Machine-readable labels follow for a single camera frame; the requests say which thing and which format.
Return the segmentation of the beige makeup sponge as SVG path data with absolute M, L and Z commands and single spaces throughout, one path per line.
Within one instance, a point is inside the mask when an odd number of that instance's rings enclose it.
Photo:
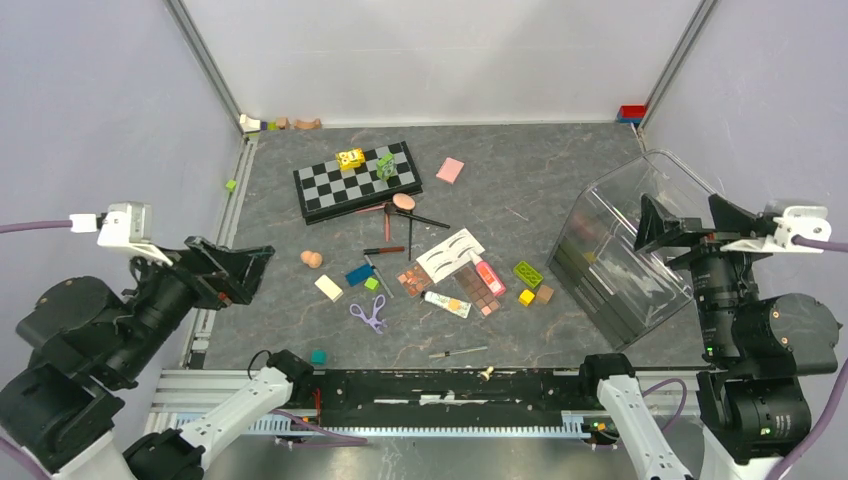
M 323 255 L 316 251 L 304 250 L 300 254 L 300 260 L 311 269 L 317 269 L 323 264 Z

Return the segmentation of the clear acrylic makeup organizer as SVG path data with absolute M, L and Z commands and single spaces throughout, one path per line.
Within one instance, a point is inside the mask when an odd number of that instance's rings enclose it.
M 613 350 L 630 347 L 692 300 L 688 275 L 665 265 L 682 249 L 633 249 L 642 196 L 710 227 L 713 192 L 675 154 L 654 149 L 601 176 L 578 196 L 546 265 Z

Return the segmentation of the peach powder puff brush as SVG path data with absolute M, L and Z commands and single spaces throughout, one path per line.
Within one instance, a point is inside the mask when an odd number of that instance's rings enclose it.
M 371 212 L 384 209 L 387 205 L 393 205 L 397 209 L 411 211 L 415 208 L 416 202 L 413 197 L 404 193 L 395 194 L 389 202 L 381 203 L 375 206 L 357 210 L 357 213 Z

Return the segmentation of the pink bottle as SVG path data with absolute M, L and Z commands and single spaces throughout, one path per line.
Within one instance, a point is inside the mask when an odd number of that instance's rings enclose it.
M 476 273 L 481 278 L 483 283 L 487 286 L 489 291 L 495 297 L 503 295 L 506 291 L 506 287 L 499 278 L 499 276 L 496 274 L 494 269 L 474 251 L 471 251 L 469 253 L 469 256 L 474 265 Z

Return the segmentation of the brown eyeshadow palette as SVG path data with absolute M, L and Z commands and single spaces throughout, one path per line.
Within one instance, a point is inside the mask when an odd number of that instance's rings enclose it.
M 501 305 L 497 298 L 483 283 L 471 264 L 466 264 L 453 274 L 454 280 L 468 296 L 470 303 L 487 317 L 497 312 Z

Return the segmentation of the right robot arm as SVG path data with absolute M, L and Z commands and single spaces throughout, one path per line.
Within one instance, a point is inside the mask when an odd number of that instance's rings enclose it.
M 847 385 L 835 349 L 840 323 L 814 297 L 761 298 L 756 261 L 845 252 L 825 206 L 774 201 L 752 213 L 713 194 L 713 224 L 679 217 L 644 195 L 636 252 L 675 247 L 689 272 L 708 369 L 696 376 L 703 479 L 780 479 L 830 424 Z

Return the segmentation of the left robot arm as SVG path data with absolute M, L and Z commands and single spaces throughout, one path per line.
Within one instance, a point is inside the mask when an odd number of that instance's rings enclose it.
M 181 250 L 131 258 L 136 286 L 116 294 L 92 276 L 62 281 L 17 326 L 33 350 L 1 392 L 1 424 L 52 479 L 200 479 L 213 460 L 273 409 L 306 405 L 310 364 L 273 353 L 236 393 L 181 429 L 116 446 L 118 392 L 137 386 L 152 357 L 195 309 L 251 303 L 270 246 L 232 250 L 189 237 Z

